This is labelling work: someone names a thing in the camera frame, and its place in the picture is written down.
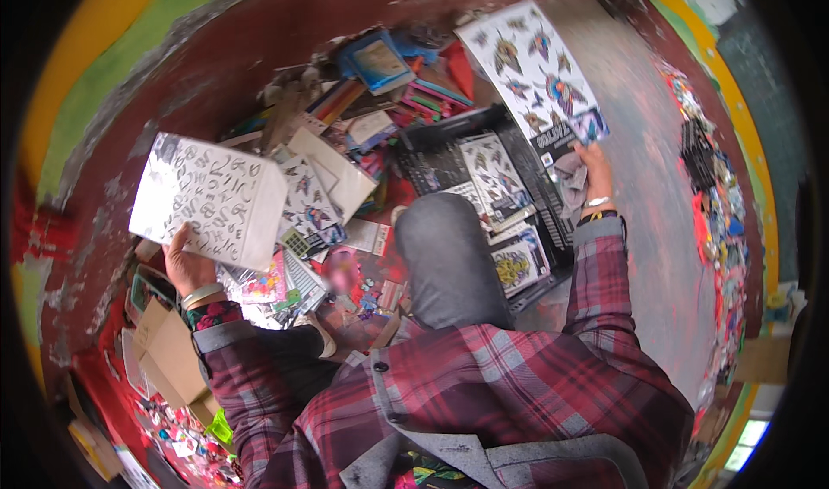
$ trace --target shoe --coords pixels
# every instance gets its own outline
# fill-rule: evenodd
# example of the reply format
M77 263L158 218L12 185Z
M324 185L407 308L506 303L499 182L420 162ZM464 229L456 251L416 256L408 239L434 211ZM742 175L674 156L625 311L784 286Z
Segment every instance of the shoe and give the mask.
M405 211L407 208L409 208L409 207L406 206L406 205L398 205L395 208L391 209L391 227L392 228L395 227L395 224L397 223L397 220L399 219L400 215L403 214L403 211Z
M323 353L319 355L320 358L330 358L331 356L334 356L334 353L337 352L337 342L331 338L328 331L326 331L322 324L320 324L319 320L317 320L316 313L314 311L309 311L305 315L297 317L294 322L294 327L301 325L312 325L313 328L319 332L320 336L323 337Z

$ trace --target bangle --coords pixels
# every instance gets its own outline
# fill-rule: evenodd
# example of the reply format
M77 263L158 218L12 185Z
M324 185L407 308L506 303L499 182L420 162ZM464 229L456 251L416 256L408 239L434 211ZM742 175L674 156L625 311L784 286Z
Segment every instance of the bangle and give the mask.
M190 293L187 297L184 297L184 300L181 301L181 309L184 309L186 311L187 308L189 308L199 300L202 300L202 298L207 298L224 290L225 287L221 282L214 282L213 284L208 284L207 286L199 287L196 291Z
M585 217L581 218L581 220L579 220L579 223L576 225L576 228L591 221L595 221L596 219L602 219L603 217L618 217L618 215L619 214L616 211L594 212L593 214L588 214Z
M602 197L595 197L592 200L587 200L585 204L583 204L582 208L591 208L594 206L604 205L606 203L612 202L614 199L610 196L602 196Z

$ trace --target floral sleeve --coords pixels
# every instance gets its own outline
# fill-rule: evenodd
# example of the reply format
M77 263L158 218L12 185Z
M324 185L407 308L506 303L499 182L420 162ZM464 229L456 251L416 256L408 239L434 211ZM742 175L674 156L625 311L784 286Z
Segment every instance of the floral sleeve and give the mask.
M213 302L187 312L187 325L193 331L203 331L221 323L242 319L242 309L236 302Z

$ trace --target gray cloth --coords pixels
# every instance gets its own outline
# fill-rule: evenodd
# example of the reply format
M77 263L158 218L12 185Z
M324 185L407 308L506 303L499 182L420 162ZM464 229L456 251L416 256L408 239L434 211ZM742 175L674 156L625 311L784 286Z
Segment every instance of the gray cloth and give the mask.
M587 166L575 152L568 152L553 164L556 176L561 180L564 207L559 217L569 219L587 201Z
M409 270L412 313L441 329L491 323L513 329L513 317L471 203L440 192L414 201L395 225Z

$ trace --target merchandise pile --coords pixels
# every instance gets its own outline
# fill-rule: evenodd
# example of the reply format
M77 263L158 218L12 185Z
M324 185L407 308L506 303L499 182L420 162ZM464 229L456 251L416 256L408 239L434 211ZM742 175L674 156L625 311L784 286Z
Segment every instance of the merchandise pile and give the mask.
M699 258L714 270L715 343L699 391L695 433L714 401L715 387L728 386L745 332L745 278L749 267L745 205L731 162L714 140L714 124L702 113L685 74L666 62L658 70L677 97L686 121L680 157L694 191L694 227Z

